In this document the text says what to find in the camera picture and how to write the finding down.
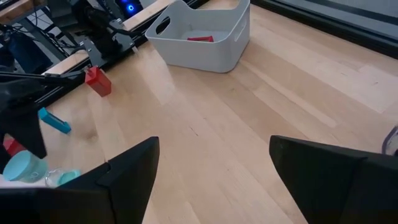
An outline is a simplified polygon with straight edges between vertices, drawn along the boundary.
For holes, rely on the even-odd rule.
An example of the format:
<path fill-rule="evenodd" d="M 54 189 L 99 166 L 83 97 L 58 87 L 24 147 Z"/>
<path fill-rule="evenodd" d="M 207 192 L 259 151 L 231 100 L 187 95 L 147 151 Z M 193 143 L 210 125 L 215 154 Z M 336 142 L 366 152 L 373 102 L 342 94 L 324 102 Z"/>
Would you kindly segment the teal plastic block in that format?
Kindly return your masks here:
<path fill-rule="evenodd" d="M 45 108 L 39 109 L 38 116 L 43 122 L 47 123 L 51 127 L 59 130 L 64 134 L 68 134 L 72 130 L 70 125 L 66 121 L 63 121 L 60 118 L 56 117 Z"/>

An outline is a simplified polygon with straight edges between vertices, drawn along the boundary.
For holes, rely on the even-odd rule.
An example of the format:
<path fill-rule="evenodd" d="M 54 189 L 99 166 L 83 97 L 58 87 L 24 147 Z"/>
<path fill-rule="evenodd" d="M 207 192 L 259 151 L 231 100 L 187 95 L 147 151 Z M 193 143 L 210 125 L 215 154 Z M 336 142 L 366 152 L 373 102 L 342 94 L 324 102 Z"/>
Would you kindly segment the dark blue container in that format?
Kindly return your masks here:
<path fill-rule="evenodd" d="M 52 65 L 52 61 L 25 34 L 11 34 L 7 47 L 26 73 L 40 74 Z"/>

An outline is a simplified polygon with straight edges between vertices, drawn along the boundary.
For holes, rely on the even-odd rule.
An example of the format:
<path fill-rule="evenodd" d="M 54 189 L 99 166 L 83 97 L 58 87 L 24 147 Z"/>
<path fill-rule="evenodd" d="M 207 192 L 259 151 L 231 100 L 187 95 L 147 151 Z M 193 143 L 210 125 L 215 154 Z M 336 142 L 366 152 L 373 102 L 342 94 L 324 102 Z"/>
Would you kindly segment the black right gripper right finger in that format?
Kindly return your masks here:
<path fill-rule="evenodd" d="M 398 156 L 279 135 L 269 155 L 308 224 L 398 224 Z"/>

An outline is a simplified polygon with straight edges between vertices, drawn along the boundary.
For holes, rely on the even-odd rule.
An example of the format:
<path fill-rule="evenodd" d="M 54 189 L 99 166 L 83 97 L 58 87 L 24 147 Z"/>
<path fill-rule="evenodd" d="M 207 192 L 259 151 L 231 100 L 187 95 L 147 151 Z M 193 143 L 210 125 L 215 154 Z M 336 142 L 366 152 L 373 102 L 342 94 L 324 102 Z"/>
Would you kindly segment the wooden side table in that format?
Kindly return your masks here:
<path fill-rule="evenodd" d="M 47 0 L 18 0 L 0 10 L 0 24 L 12 24 L 46 6 Z"/>

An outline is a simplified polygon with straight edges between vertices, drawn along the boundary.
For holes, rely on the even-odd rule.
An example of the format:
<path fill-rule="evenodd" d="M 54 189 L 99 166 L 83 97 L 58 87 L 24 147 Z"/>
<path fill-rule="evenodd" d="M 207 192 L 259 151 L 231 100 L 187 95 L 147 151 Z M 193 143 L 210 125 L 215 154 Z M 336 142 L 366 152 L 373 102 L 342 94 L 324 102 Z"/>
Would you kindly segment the grey plastic storage bin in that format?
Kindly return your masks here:
<path fill-rule="evenodd" d="M 238 63 L 249 33 L 250 0 L 240 0 L 234 9 L 192 9 L 176 0 L 145 36 L 168 65 L 225 73 Z M 210 35 L 214 42 L 187 40 Z"/>

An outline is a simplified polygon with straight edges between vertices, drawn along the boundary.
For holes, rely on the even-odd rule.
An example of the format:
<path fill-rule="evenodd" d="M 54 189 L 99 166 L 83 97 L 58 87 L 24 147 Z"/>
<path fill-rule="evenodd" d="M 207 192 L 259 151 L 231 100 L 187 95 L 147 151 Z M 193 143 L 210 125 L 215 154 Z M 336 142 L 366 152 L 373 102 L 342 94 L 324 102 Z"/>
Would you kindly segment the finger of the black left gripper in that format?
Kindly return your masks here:
<path fill-rule="evenodd" d="M 16 80 L 33 80 L 39 82 L 41 85 L 52 86 L 66 86 L 78 80 L 85 79 L 84 71 L 75 71 L 64 74 L 45 73 L 45 74 L 31 74 L 31 73 L 12 73 L 0 72 L 0 82 L 11 82 Z"/>
<path fill-rule="evenodd" d="M 11 159 L 3 145 L 6 134 L 11 135 L 19 144 L 40 159 L 47 156 L 36 111 L 20 114 L 0 113 L 0 173 L 3 173 L 6 164 Z"/>

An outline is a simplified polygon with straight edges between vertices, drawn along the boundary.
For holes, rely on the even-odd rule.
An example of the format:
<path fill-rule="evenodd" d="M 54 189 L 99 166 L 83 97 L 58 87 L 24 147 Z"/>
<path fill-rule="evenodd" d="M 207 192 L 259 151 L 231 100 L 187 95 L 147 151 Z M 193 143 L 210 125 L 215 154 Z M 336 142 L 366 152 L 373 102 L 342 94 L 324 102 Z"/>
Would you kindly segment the black computer tower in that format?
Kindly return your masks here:
<path fill-rule="evenodd" d="M 138 12 L 141 12 L 144 8 L 140 0 L 115 0 L 123 16 L 128 19 Z"/>

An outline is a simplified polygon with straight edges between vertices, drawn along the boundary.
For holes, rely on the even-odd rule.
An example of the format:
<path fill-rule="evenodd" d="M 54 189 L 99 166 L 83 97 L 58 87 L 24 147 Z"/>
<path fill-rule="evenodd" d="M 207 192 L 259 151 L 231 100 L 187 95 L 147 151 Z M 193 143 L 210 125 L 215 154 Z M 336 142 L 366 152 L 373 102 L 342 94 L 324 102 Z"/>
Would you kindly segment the black aluminium table frame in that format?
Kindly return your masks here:
<path fill-rule="evenodd" d="M 143 37 L 144 31 L 155 21 L 156 18 L 165 10 L 165 8 L 175 2 L 176 0 L 158 0 L 153 3 L 149 9 L 144 9 L 141 12 L 149 12 L 149 16 L 144 16 L 142 22 L 137 25 L 132 25 L 132 28 L 127 28 L 132 31 L 141 32 L 141 35 L 134 35 L 133 41 L 136 47 L 141 46 L 147 42 L 146 37 Z M 183 0 L 189 7 L 197 9 L 200 6 L 213 0 Z M 326 16 L 320 12 L 315 12 L 312 9 L 305 9 L 303 6 L 296 6 L 293 3 L 283 2 L 282 0 L 250 0 L 250 3 L 259 6 L 265 10 L 274 12 L 281 16 L 287 17 L 299 23 L 308 25 L 312 28 L 326 32 L 328 34 L 347 40 L 354 44 L 360 45 L 367 49 L 373 50 L 380 54 L 398 60 L 398 37 L 387 37 L 376 31 L 371 31 L 368 28 L 360 28 L 359 25 L 342 22 L 338 19 L 333 19 L 331 16 Z M 68 68 L 62 68 L 61 72 L 49 73 L 69 73 L 82 69 L 85 66 L 92 64 L 89 56 L 85 53 L 82 59 L 77 62 L 72 62 Z M 37 100 L 36 103 L 41 107 L 47 107 L 59 100 L 84 82 L 84 78 L 73 78 L 72 82 L 66 86 L 49 87 Z"/>

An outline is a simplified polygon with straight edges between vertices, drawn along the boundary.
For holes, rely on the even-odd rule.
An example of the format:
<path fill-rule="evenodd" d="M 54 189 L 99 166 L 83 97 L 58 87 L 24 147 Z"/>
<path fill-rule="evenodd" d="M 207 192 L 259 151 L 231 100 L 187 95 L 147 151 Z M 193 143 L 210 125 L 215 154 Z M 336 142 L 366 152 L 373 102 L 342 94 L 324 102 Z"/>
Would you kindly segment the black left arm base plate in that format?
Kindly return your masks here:
<path fill-rule="evenodd" d="M 107 28 L 108 34 L 103 37 L 85 37 L 84 46 L 92 66 L 108 68 L 128 55 L 136 46 L 130 35 L 115 32 Z"/>

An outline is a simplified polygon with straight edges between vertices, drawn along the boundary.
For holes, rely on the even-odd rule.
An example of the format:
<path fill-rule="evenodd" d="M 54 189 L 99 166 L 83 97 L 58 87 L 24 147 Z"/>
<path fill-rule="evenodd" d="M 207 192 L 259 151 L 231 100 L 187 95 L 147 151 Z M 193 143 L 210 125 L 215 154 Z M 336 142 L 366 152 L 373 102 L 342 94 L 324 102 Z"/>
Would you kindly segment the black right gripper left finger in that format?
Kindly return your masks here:
<path fill-rule="evenodd" d="M 0 224 L 142 224 L 159 154 L 152 136 L 57 188 L 0 189 Z"/>

